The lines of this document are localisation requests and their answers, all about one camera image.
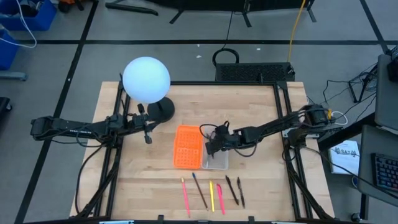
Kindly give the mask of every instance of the white cable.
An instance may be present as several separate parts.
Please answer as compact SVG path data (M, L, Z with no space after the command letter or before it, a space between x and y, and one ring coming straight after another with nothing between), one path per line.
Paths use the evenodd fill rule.
M333 112L331 112L331 116L333 116L334 113L341 114L341 116L343 116L346 119L345 123L335 123L335 124L337 124L337 125L346 125L346 124L348 124L348 118L345 116L345 114L343 114L340 111L333 111Z
M20 47L27 47L27 48L33 49L33 48L35 48L36 45L37 45L37 40L36 40L35 36L32 34L32 32L30 31L30 29L28 28L26 22L25 22L24 16L22 15L22 9L21 9L21 5L19 4L19 1L18 1L18 0L16 0L16 1L17 1L17 3L18 3L19 14L21 15L21 22L22 22L22 25L24 25L24 27L25 27L25 28L27 29L27 31L30 33L30 35L32 36L33 40L35 41L35 44L34 44L33 46L28 46L28 45L23 45L23 44L16 44L16 43L10 42L10 41L8 41L8 40L4 40L4 39L1 38L1 37L0 37L0 40L6 42L6 43L8 43L8 44L12 44L12 45L20 46Z

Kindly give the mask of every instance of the black pen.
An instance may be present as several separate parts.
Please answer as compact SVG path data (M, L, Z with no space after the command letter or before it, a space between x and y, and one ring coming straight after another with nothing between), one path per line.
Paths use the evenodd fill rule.
M242 201L243 208L245 208L245 207L244 207L244 198L243 198L241 180L239 179L239 177L238 177L238 180L236 181L236 183L238 184L238 188L239 188L239 191L240 191L240 193L241 193L241 201Z
M231 181L230 181L230 179L229 179L229 177L227 175L225 175L225 179L226 179L226 181L228 183L229 189L231 189L232 196L234 197L236 204L239 205L239 200L236 198L234 189L231 186Z
M203 194L202 194L202 192L201 192L201 190L200 190L199 183L198 183L198 181L197 181L197 177L196 177L196 175L195 175L194 173L192 173L192 177L193 177L193 179L195 180L195 183L197 184L197 187L198 187L198 190L199 190L201 199L203 200L203 203L205 204L206 210L209 210L209 209L207 208L206 200L205 200L205 198L204 198L204 196L203 196Z

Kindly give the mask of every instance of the orange pen holder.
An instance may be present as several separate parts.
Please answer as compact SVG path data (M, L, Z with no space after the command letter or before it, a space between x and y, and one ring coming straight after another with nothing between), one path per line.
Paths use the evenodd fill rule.
M199 126L178 126L174 139L174 166L179 169L200 169L202 148L203 136Z

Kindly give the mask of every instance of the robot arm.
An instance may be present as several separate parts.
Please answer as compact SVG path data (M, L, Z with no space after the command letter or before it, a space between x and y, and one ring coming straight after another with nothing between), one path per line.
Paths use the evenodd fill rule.
M70 136L76 138L97 139L101 143L111 143L115 136L125 136L140 131L145 133L145 142L152 143L149 133L158 125L148 124L149 116L145 114L142 104L138 105L140 115L131 114L131 120L127 121L121 114L114 114L104 121L97 123L82 123L67 121L51 116L32 120L30 135L38 141L50 139L55 136Z
M288 140L293 147L300 146L305 142L306 135L319 132L330 121L328 115L320 105L307 105L298 111L273 120L258 127L245 127L233 130L229 133L229 122L217 126L214 137L208 138L206 143L207 154L226 151L230 149L247 149L254 147L267 136L291 129L288 132Z

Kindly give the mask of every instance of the pink pen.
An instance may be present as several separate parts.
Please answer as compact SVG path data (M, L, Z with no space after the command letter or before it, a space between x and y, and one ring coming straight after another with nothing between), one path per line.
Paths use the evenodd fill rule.
M188 197L187 197L187 190L185 188L185 181L184 178L181 178L181 182L182 182L182 189L184 191L184 200L185 200L185 208L187 209L187 214L188 217L191 217L190 211L189 211L189 204L188 204Z
M225 215L223 190L221 189L221 186L219 184L217 184L217 192L218 192L218 198L220 199L221 212L223 213L223 215Z

